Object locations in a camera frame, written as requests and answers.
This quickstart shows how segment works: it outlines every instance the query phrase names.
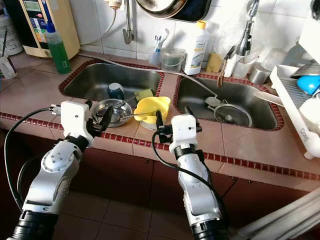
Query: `tiled countertop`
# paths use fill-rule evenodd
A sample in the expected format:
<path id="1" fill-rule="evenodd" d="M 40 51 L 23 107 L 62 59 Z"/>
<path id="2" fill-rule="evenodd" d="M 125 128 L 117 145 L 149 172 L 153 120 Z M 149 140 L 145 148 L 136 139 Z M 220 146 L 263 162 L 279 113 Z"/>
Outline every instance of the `tiled countertop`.
<path id="1" fill-rule="evenodd" d="M 112 61 L 147 66 L 143 60 L 102 55 Z M 74 71 L 90 58 L 76 56 L 71 62 Z M 36 109 L 70 100 L 84 102 L 80 98 L 64 96 L 58 86 L 68 74 L 58 74 L 50 59 L 37 58 L 20 53 L 12 57 L 17 77 L 3 80 L 0 92 L 0 128 L 9 129 L 19 118 Z M 160 96 L 174 98 L 177 76 L 165 74 Z M 320 187 L 320 159 L 304 158 L 305 148 L 296 133 L 286 111 L 279 109 L 284 126 L 276 131 L 234 126 L 199 119 L 203 128 L 197 136 L 198 148 L 205 152 L 207 165 L 212 172 L 240 177 L 252 181 L 312 191 Z M 167 123 L 180 114 L 171 104 Z M 48 139 L 63 138 L 60 117 L 50 112 L 35 115 L 34 120 L 22 123 L 18 132 Z M 94 148 L 156 160 L 150 141 L 153 131 L 142 127 L 133 118 L 125 125 L 108 128 L 102 137 L 94 141 Z M 159 144 L 159 153 L 168 162 L 176 163 L 168 146 Z"/>

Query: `red tile trim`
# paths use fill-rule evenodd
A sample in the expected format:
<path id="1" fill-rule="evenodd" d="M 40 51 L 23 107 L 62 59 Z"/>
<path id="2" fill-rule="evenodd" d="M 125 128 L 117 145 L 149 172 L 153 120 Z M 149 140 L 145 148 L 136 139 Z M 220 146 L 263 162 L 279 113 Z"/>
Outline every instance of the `red tile trim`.
<path id="1" fill-rule="evenodd" d="M 125 65 L 125 66 L 129 66 L 129 67 L 134 67 L 134 68 L 140 68 L 140 69 L 157 69 L 155 67 L 152 67 L 152 66 L 145 66 L 145 65 L 139 65 L 139 64 L 133 64 L 133 63 L 125 63 L 125 62 L 119 62 L 119 61 L 114 61 L 115 63 L 118 63 L 118 64 L 122 64 L 122 65 Z M 79 66 L 73 73 L 71 73 L 70 76 L 67 77 L 66 80 L 64 80 L 62 83 L 60 83 L 59 85 L 59 91 L 62 95 L 65 95 L 64 93 L 64 89 L 65 87 L 81 72 L 83 71 L 87 66 L 91 65 L 91 64 L 98 64 L 98 63 L 105 63 L 104 61 L 102 60 L 98 60 L 98 59 L 92 59 L 92 60 L 89 60 L 89 61 L 86 61 L 85 63 L 83 63 L 81 66 Z M 162 84 L 163 84 L 163 81 L 165 79 L 165 74 L 163 72 L 157 72 L 157 74 L 160 75 L 160 81 L 159 81 L 159 84 L 158 84 L 158 87 L 155 91 L 155 96 L 156 97 L 159 97 L 159 94 L 160 94 L 160 90 L 161 90 L 161 87 L 162 87 Z"/>
<path id="2" fill-rule="evenodd" d="M 216 80 L 218 79 L 217 76 L 212 76 L 212 75 L 209 75 L 209 74 L 203 74 L 203 73 L 199 73 L 199 74 L 196 74 L 194 75 L 194 77 L 196 78 L 203 78 L 203 79 L 213 79 L 213 80 Z M 179 109 L 178 109 L 178 98 L 179 98 L 179 87 L 180 87 L 180 82 L 181 82 L 181 79 L 182 77 L 181 76 L 178 76 L 177 77 L 177 81 L 176 81 L 176 85 L 175 85 L 175 91 L 174 91 L 174 94 L 173 94 L 173 99 L 172 99 L 172 104 L 173 106 L 175 107 L 175 109 L 181 113 L 181 114 L 184 114 L 184 112 L 181 112 Z M 256 89 L 259 89 L 260 91 L 262 92 L 266 92 L 266 93 L 270 93 L 270 91 L 265 87 L 265 86 L 262 86 L 262 85 L 259 85 L 259 84 L 255 84 L 255 83 L 252 83 L 250 82 L 249 80 L 245 80 L 245 79 L 237 79 L 237 78 L 233 78 L 233 77 L 225 77 L 224 80 L 225 82 L 230 82 L 230 83 L 236 83 L 236 84 L 246 84 L 246 85 L 250 85 Z M 283 128 L 283 126 L 285 125 L 285 121 L 280 113 L 280 110 L 278 108 L 278 106 L 274 103 L 269 103 L 272 111 L 273 111 L 273 114 L 274 114 L 274 117 L 276 119 L 276 122 L 277 122 L 277 125 L 274 129 L 269 129 L 269 130 L 262 130 L 260 128 L 255 128 L 255 127 L 251 127 L 252 129 L 257 129 L 257 130 L 260 130 L 260 131 L 267 131 L 267 132 L 273 132 L 273 131 L 278 131 L 280 129 Z M 235 126 L 237 128 L 246 128 L 245 126 Z"/>
<path id="3" fill-rule="evenodd" d="M 18 116 L 18 115 L 0 112 L 0 119 L 19 121 L 21 118 L 22 117 Z M 48 121 L 43 121 L 43 120 L 34 119 L 34 118 L 28 118 L 25 122 L 28 124 L 63 130 L 62 125 L 59 123 L 55 123 L 55 122 L 48 122 Z M 135 145 L 144 146 L 147 148 L 151 148 L 151 144 L 152 144 L 151 141 L 148 141 L 148 140 L 132 138 L 132 137 L 127 137 L 127 136 L 122 136 L 122 135 L 116 135 L 116 134 L 111 134 L 111 133 L 107 133 L 107 132 L 102 133 L 101 138 L 111 139 L 111 140 L 122 142 L 122 143 L 135 144 Z M 159 150 L 169 151 L 169 145 L 167 145 L 167 144 L 155 143 L 155 147 Z M 204 152 L 204 157 L 207 160 L 211 160 L 211 161 L 228 163 L 228 164 L 251 168 L 251 169 L 256 169 L 256 170 L 260 170 L 260 171 L 271 172 L 271 173 L 276 173 L 276 174 L 281 174 L 281 175 L 287 175 L 287 176 L 291 176 L 291 177 L 295 177 L 295 178 L 320 181 L 320 174 L 316 174 L 316 173 L 310 173 L 310 172 L 305 172 L 305 171 L 300 171 L 300 170 L 295 170 L 295 169 L 289 169 L 289 168 L 285 168 L 285 167 L 269 165 L 269 164 L 264 164 L 261 162 L 249 161 L 249 160 L 244 160 L 244 159 L 239 159 L 239 158 L 234 158 L 234 157 L 221 156 L 221 155 L 210 153 L 210 152 Z"/>

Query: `dish rack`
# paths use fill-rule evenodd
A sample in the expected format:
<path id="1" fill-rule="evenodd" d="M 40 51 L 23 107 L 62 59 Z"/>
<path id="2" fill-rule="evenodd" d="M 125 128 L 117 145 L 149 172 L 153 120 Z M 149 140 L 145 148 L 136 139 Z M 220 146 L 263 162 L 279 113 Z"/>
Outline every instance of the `dish rack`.
<path id="1" fill-rule="evenodd" d="M 306 149 L 304 157 L 311 160 L 314 157 L 320 158 L 320 136 L 308 130 L 299 111 L 301 105 L 311 96 L 297 87 L 296 79 L 290 78 L 298 69 L 298 67 L 294 66 L 276 65 L 270 75 L 270 79 L 272 88 L 278 93 L 295 130 L 304 144 Z"/>

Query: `green dish soap bottle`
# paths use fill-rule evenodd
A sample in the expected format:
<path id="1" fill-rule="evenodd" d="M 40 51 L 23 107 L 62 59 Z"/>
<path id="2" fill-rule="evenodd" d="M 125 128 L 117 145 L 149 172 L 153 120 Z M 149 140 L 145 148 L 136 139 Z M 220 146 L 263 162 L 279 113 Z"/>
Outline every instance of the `green dish soap bottle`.
<path id="1" fill-rule="evenodd" d="M 71 67 L 64 42 L 51 21 L 47 23 L 45 36 L 58 73 L 70 73 Z"/>

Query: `kitchen sink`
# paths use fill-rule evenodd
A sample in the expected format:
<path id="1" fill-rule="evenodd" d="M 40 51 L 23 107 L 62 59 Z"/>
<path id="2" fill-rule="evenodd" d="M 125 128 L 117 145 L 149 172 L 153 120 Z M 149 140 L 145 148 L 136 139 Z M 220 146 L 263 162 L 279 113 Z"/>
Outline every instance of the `kitchen sink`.
<path id="1" fill-rule="evenodd" d="M 161 75 L 155 71 L 135 70 L 99 62 L 86 66 L 68 83 L 62 93 L 70 97 L 102 101 L 110 98 L 109 84 L 119 83 L 123 87 L 125 97 L 129 98 L 134 92 L 145 89 L 151 89 L 155 94 L 160 79 Z M 136 99 L 129 103 L 134 108 L 137 106 Z"/>
<path id="2" fill-rule="evenodd" d="M 261 100 L 253 93 L 259 89 L 248 84 L 224 81 L 222 87 L 217 87 L 217 80 L 197 78 L 217 94 L 219 100 L 227 100 L 229 104 L 234 104 L 245 109 L 252 118 L 252 127 L 262 130 L 274 130 L 278 122 L 270 104 Z M 211 97 L 207 90 L 193 81 L 182 78 L 179 83 L 177 102 L 175 107 L 184 112 L 185 105 L 189 105 L 197 118 L 215 121 L 214 112 L 207 108 L 205 99 Z"/>

